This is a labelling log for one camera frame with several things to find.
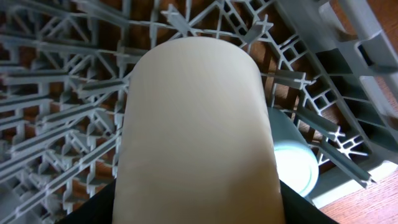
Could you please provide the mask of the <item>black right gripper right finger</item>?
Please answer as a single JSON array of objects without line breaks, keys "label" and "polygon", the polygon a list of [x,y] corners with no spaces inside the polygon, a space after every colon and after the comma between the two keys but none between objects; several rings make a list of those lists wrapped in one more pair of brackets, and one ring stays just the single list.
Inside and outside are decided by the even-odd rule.
[{"label": "black right gripper right finger", "polygon": [[286,224],[338,224],[280,181]]}]

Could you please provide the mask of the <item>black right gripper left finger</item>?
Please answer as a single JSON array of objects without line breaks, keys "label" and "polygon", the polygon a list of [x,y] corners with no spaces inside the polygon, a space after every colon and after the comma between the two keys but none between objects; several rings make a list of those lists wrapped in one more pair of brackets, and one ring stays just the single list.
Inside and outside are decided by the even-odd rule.
[{"label": "black right gripper left finger", "polygon": [[56,224],[112,224],[116,180]]}]

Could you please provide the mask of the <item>light blue cup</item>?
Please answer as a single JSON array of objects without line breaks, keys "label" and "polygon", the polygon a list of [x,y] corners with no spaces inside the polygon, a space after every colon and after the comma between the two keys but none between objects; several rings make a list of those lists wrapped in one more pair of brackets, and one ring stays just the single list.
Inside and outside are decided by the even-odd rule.
[{"label": "light blue cup", "polygon": [[269,108],[268,114],[279,179],[300,196],[306,197],[318,180],[317,159],[285,113]]}]

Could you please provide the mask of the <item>cream white cup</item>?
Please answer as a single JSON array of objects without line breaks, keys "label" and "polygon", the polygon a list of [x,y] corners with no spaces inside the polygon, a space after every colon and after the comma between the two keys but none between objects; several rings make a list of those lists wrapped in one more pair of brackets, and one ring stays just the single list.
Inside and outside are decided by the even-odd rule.
[{"label": "cream white cup", "polygon": [[246,52],[186,37],[135,65],[113,222],[285,222],[261,76]]}]

